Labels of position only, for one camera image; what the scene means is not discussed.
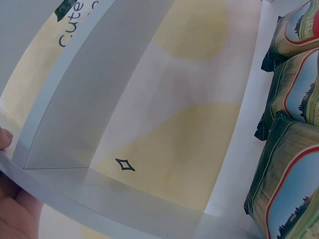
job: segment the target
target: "yellow pattern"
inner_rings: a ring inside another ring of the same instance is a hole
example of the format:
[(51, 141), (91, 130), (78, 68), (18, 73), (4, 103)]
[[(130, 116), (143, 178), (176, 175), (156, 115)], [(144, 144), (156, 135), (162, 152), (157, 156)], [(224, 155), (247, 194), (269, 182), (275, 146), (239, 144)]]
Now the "yellow pattern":
[(224, 0), (175, 0), (154, 41), (173, 56), (205, 60), (220, 51), (226, 34)]
[[(204, 211), (240, 106), (206, 103), (172, 116), (106, 156), (96, 170), (149, 194)], [(135, 168), (122, 171), (115, 158)]]

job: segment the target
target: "finger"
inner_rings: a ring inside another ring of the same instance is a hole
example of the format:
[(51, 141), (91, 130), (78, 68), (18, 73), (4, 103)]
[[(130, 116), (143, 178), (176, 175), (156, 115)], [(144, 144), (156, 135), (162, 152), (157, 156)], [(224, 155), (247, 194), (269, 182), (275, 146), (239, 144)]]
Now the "finger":
[(23, 206), (39, 223), (43, 203), (36, 199), (34, 196), (21, 190), (16, 197), (16, 202)]
[(15, 199), (20, 191), (20, 187), (11, 179), (2, 174), (0, 176), (0, 200), (4, 198)]
[(0, 127), (0, 149), (8, 148), (12, 143), (12, 139), (13, 134), (10, 131)]

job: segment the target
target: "white shelf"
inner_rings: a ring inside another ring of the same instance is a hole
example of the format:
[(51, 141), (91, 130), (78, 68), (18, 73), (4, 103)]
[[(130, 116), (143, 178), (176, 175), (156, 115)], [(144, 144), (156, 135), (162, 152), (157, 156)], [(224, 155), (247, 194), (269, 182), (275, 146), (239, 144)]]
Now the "white shelf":
[[(128, 80), (172, 3), (101, 1), (51, 69), (22, 130), (0, 117), (1, 126), (18, 139), (0, 152), (0, 170), (54, 209), (114, 238), (255, 238), (223, 219), (89, 168)], [(29, 4), (37, 9), (37, 1)], [(38, 29), (34, 27), (32, 36)], [(23, 39), (22, 49), (30, 40)]]
[[(1, 8), (13, 11), (17, 1), (13, 1), (14, 7), (11, 2), (4, 0)], [(32, 0), (25, 4), (21, 16), (26, 19), (33, 9), (41, 9), (42, 13), (38, 21), (36, 17), (26, 21), (32, 24), (28, 34), (19, 33), (19, 41), (1, 49), (1, 62), (11, 57), (8, 63), (0, 64), (2, 79), (9, 78), (58, 2)], [(23, 129), (0, 116), (1, 126), (11, 130), (15, 140), (19, 138), (18, 143), (0, 152), (0, 170), (54, 209), (114, 238), (256, 238), (247, 233), (260, 236), (244, 214), (243, 202), (264, 146), (253, 134), (264, 110), (272, 74), (260, 67), (278, 15), (302, 4), (300, 0), (263, 2), (245, 97), (205, 211), (208, 214), (151, 196), (89, 168), (108, 120), (172, 2), (101, 1), (51, 70)], [(8, 19), (6, 13), (0, 21)], [(25, 24), (20, 26), (30, 29)], [(14, 33), (1, 25), (2, 29), (5, 34)]]

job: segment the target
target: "white surface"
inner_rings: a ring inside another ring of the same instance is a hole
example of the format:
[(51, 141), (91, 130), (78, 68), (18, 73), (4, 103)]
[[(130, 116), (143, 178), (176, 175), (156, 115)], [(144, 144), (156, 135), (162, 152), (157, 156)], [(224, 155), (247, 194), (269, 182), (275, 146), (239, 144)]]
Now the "white surface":
[(0, 94), (31, 40), (62, 0), (0, 0)]
[(151, 41), (112, 114), (92, 168), (185, 109), (204, 103), (241, 105), (260, 13), (259, 3), (249, 6), (249, 0), (235, 1), (238, 4), (224, 0), (227, 37), (220, 51), (207, 60), (172, 56)]
[(90, 166), (128, 80), (173, 1), (113, 2), (100, 2), (51, 70), (13, 156), (21, 167)]
[(261, 236), (243, 204), (249, 191), (259, 157), (265, 145), (254, 137), (265, 109), (273, 73), (261, 70), (278, 16), (283, 16), (308, 0), (264, 1), (254, 59), (242, 107), (229, 148), (205, 212), (228, 219), (244, 230)]
[(0, 170), (41, 201), (113, 238), (255, 238), (222, 219), (151, 196), (90, 168), (26, 170), (1, 151)]

